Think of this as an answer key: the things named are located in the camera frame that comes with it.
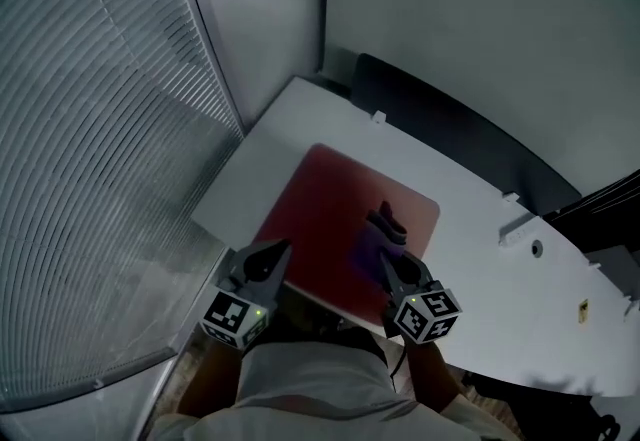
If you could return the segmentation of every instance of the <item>person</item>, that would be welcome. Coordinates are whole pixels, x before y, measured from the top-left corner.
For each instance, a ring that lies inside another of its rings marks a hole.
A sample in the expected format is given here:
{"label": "person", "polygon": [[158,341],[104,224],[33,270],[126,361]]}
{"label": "person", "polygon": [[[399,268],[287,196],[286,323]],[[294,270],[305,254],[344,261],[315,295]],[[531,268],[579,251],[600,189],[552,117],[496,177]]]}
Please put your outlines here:
{"label": "person", "polygon": [[395,392],[367,330],[318,326],[317,306],[280,306],[244,354],[214,342],[177,413],[158,418],[150,439],[517,439],[462,396],[435,343],[404,340],[413,400]]}

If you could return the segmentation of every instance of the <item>floor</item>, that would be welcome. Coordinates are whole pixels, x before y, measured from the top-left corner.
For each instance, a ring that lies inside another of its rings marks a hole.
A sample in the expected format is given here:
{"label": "floor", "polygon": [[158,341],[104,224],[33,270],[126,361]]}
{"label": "floor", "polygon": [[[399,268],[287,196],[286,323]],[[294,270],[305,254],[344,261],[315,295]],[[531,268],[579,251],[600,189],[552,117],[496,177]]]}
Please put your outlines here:
{"label": "floor", "polygon": [[[374,337],[382,350],[384,350],[387,361],[389,362],[389,372],[391,373],[402,355],[402,347],[380,336],[374,335]],[[157,418],[163,414],[168,414],[176,410],[182,394],[189,385],[189,382],[191,382],[191,379],[203,361],[208,348],[212,344],[213,340],[209,338],[204,331],[202,331],[200,326],[197,326],[192,333],[184,352],[180,356],[171,377],[168,379],[162,393],[160,394],[140,439],[147,439],[151,426]],[[473,387],[465,387],[462,385],[461,381],[465,374],[464,370],[452,366],[449,367],[449,370],[464,388],[465,396],[472,403],[502,421],[502,423],[504,423],[512,432],[516,433],[520,439],[525,439],[518,428],[518,424],[513,417],[509,406],[505,402],[481,397],[475,392]],[[409,365],[406,359],[398,370],[394,378],[394,382],[396,390],[400,395],[414,398],[413,383],[411,382]]]}

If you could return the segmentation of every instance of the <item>black chair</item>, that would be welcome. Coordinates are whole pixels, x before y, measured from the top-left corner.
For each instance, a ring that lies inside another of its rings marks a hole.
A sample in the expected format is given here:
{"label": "black chair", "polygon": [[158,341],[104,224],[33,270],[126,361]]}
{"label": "black chair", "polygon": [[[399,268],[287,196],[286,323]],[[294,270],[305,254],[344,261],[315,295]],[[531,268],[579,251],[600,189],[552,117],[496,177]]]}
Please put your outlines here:
{"label": "black chair", "polygon": [[467,374],[462,382],[483,397],[507,402],[530,441],[614,441],[620,433],[615,418],[600,416],[589,396],[527,388],[478,374]]}
{"label": "black chair", "polygon": [[371,55],[361,54],[351,102],[431,146],[503,192],[516,192],[536,215],[582,196],[513,137],[435,87]]}

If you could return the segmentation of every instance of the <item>black cable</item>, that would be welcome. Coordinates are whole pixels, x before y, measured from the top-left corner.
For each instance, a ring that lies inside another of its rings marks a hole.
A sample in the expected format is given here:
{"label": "black cable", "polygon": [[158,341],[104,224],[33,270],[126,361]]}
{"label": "black cable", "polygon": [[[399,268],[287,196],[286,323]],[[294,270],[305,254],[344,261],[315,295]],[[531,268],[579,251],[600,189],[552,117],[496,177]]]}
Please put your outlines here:
{"label": "black cable", "polygon": [[391,378],[391,384],[393,384],[393,391],[396,391],[396,383],[394,382],[393,378],[396,376],[396,374],[398,373],[398,370],[400,370],[400,367],[402,366],[402,363],[404,363],[404,358],[407,357],[407,347],[403,347],[402,348],[402,355],[400,356],[400,359],[398,360],[398,364],[396,365],[396,367],[393,369],[393,372],[391,372],[391,375],[389,376]]}

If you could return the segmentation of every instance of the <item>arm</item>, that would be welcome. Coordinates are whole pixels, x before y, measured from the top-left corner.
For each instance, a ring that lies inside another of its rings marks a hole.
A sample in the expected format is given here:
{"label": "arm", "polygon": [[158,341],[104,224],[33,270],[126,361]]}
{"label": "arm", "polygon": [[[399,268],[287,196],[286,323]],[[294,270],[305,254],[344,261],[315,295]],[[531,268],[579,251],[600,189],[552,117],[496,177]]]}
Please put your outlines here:
{"label": "arm", "polygon": [[507,427],[462,395],[435,343],[416,345],[405,338],[405,347],[418,402],[483,438],[517,441]]}
{"label": "arm", "polygon": [[203,418],[235,404],[241,363],[239,350],[214,341],[182,396],[177,412]]}
{"label": "arm", "polygon": [[416,400],[437,413],[442,412],[461,394],[435,343],[416,345],[405,338],[409,372]]}

